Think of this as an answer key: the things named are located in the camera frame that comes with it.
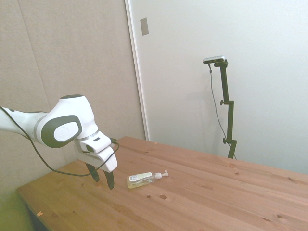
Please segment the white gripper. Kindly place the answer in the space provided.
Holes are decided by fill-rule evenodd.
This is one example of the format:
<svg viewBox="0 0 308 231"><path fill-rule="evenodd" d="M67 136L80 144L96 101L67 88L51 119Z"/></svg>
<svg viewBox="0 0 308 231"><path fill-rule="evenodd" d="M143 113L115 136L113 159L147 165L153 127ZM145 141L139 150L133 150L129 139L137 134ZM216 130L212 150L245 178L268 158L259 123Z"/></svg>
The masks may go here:
<svg viewBox="0 0 308 231"><path fill-rule="evenodd" d="M113 170L117 168L117 159L114 154L111 141L103 139L74 140L77 149L77 157L86 163L86 167L95 182L100 181L95 167L104 170L107 185L110 190L115 186Z"/></svg>

